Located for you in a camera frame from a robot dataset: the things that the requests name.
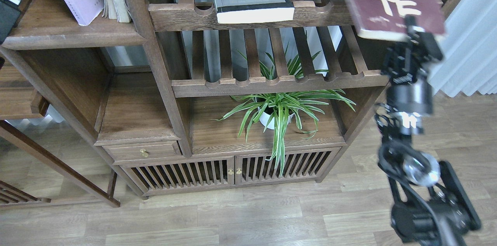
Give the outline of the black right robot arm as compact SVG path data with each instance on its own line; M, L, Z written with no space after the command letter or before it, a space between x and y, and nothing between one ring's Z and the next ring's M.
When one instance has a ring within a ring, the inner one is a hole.
M403 243L464 246L463 236L481 228L480 218L451 164L411 145L421 119L433 113L427 63L443 58L433 34L405 16L406 37L389 48L383 74L390 80L386 114L375 114L382 134L378 166L388 177L394 204L391 226Z

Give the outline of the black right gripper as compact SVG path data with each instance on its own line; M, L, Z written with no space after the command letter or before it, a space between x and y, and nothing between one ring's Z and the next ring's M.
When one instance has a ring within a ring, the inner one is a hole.
M389 77L387 109L390 113L433 114L433 90L428 66L439 63L443 54L431 33L417 25L415 16L405 16L405 42L387 49L382 74Z

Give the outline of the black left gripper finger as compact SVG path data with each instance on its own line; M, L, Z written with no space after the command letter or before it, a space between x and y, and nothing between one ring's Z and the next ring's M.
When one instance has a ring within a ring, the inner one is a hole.
M20 16L22 0L0 0L0 44L2 44Z

